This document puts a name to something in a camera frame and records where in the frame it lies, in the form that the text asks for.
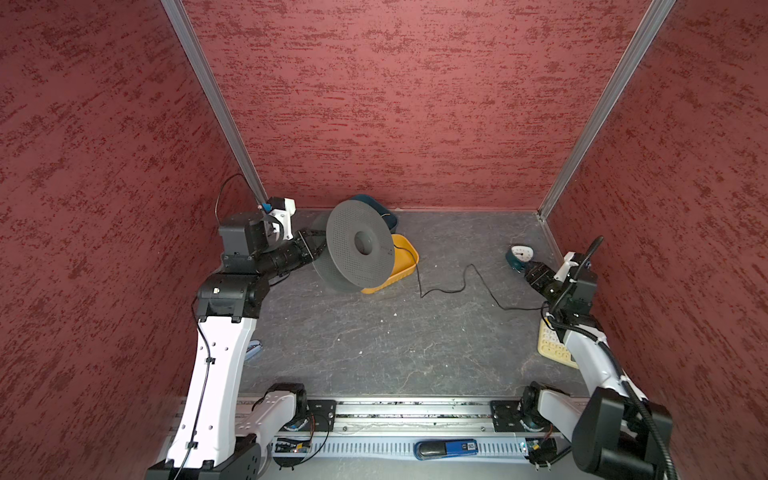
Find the grey cable spool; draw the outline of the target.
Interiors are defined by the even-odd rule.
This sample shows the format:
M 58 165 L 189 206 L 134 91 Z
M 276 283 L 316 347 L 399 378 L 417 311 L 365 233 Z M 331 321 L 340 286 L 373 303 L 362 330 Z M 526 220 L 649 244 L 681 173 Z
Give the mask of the grey cable spool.
M 369 204 L 346 200 L 311 224 L 326 248 L 313 262 L 320 278 L 342 293 L 384 284 L 394 268 L 394 243 L 382 216 Z

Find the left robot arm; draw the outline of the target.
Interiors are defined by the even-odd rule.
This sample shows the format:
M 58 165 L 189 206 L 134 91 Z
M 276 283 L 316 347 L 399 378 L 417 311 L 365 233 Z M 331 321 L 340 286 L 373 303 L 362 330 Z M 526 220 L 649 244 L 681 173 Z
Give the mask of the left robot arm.
M 264 206 L 222 220 L 221 265 L 192 302 L 197 348 L 178 431 L 165 460 L 148 479 L 257 479 L 269 445 L 286 425 L 308 415 L 301 384 L 272 387 L 242 423 L 236 421 L 239 385 L 261 306 L 274 278 L 313 262 L 322 246 L 294 232 L 294 208 Z

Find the teal kitchen scale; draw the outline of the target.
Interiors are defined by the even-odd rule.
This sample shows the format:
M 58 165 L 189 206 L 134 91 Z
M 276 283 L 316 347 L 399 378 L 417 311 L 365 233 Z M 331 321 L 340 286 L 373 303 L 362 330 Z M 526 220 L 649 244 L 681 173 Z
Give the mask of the teal kitchen scale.
M 507 263 L 517 272 L 524 272 L 533 258 L 534 250 L 527 245 L 512 245 L 505 253 Z

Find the beige calculator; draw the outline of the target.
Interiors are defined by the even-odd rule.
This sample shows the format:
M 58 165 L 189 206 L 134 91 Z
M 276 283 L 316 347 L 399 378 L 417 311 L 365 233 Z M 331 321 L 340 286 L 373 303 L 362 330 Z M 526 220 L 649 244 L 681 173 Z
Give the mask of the beige calculator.
M 578 365 L 573 359 L 570 351 L 560 341 L 556 332 L 547 326 L 547 323 L 544 320 L 541 320 L 539 323 L 537 351 L 546 359 L 573 369 L 578 369 Z

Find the small blue object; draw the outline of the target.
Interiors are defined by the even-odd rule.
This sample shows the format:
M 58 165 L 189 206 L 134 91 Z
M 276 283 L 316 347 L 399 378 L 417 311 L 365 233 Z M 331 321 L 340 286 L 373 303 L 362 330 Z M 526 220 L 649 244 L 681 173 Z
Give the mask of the small blue object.
M 249 361 L 250 359 L 254 358 L 256 355 L 258 355 L 263 350 L 263 344 L 260 340 L 252 340 L 249 342 L 244 360 Z

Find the teal plastic tray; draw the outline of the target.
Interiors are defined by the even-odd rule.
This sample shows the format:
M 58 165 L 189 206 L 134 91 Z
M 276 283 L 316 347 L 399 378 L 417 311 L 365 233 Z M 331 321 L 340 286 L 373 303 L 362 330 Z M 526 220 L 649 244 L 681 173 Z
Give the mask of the teal plastic tray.
M 395 234 L 398 226 L 398 218 L 387 207 L 369 195 L 357 194 L 351 197 L 351 200 L 363 202 L 372 207 L 380 217 L 385 221 L 391 234 Z

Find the right corner aluminium profile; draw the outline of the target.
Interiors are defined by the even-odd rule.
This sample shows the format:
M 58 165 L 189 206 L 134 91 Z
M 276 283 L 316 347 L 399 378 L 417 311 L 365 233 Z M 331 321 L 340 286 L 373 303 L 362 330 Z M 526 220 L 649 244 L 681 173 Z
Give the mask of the right corner aluminium profile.
M 650 2 L 554 184 L 538 209 L 538 218 L 542 223 L 548 221 L 675 3 L 675 0 L 653 0 Z

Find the corner aluminium profile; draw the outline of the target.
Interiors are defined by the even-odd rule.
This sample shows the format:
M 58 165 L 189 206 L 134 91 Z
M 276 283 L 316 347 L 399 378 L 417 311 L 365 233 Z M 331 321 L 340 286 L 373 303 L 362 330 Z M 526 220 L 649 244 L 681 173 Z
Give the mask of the corner aluminium profile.
M 675 3 L 675 0 L 653 0 L 650 2 L 554 184 L 538 209 L 538 218 L 542 223 L 548 221 Z
M 261 209 L 268 200 L 266 189 L 215 79 L 183 2 L 162 0 L 161 4 L 237 161 L 240 173 L 245 177 L 258 208 Z

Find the yellow plastic tray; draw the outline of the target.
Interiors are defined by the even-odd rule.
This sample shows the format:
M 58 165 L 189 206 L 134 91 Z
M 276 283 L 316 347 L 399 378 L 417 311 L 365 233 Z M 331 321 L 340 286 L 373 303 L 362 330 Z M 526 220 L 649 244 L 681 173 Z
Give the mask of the yellow plastic tray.
M 374 294 L 410 276 L 416 271 L 420 260 L 420 255 L 416 248 L 401 234 L 392 234 L 391 237 L 395 253 L 392 272 L 383 284 L 374 288 L 363 289 L 363 294 Z

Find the blue black handheld device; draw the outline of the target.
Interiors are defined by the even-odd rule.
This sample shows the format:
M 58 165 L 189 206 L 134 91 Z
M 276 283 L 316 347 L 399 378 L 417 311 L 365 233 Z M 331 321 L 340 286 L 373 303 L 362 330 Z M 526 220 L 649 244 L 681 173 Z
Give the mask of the blue black handheld device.
M 414 445 L 414 456 L 417 460 L 439 460 L 475 456 L 479 446 L 474 439 L 424 440 Z

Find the left corner aluminium profile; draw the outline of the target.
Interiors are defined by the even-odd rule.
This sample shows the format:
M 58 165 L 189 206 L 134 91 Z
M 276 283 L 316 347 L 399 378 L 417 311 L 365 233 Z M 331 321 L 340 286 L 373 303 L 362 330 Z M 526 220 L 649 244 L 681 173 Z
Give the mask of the left corner aluminium profile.
M 237 161 L 240 173 L 245 177 L 258 208 L 261 209 L 268 200 L 266 189 L 215 79 L 183 2 L 162 0 L 161 4 Z

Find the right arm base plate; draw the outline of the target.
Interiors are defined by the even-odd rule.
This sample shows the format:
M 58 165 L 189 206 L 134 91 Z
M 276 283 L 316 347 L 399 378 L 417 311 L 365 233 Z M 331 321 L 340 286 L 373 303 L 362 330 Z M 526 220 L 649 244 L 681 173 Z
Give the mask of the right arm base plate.
M 491 420 L 496 433 L 525 432 L 519 400 L 492 400 Z

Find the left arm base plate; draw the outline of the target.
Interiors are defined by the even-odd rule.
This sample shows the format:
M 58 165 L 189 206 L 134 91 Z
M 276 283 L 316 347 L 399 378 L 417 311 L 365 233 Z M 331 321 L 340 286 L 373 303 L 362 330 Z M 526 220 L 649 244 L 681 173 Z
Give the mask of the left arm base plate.
M 309 399 L 308 411 L 314 421 L 312 430 L 317 432 L 332 432 L 336 417 L 338 402 L 332 399 Z

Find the aluminium rail frame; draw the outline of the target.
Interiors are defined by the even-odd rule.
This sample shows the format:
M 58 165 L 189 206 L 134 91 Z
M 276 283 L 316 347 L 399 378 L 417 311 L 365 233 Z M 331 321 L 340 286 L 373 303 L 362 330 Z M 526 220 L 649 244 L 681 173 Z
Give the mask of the aluminium rail frame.
M 223 439 L 226 435 L 245 437 L 261 428 L 267 436 L 315 433 L 310 419 L 307 395 L 288 389 L 269 392 L 261 397 L 240 397 L 228 413 L 197 411 L 197 406 L 182 405 L 169 433 L 172 443 L 195 442 L 199 447 L 206 437 Z M 337 397 L 335 436 L 352 437 L 543 437 L 552 432 L 569 439 L 578 419 L 586 409 L 586 398 L 544 389 L 528 409 L 519 400 L 526 431 L 496 433 L 486 397 Z

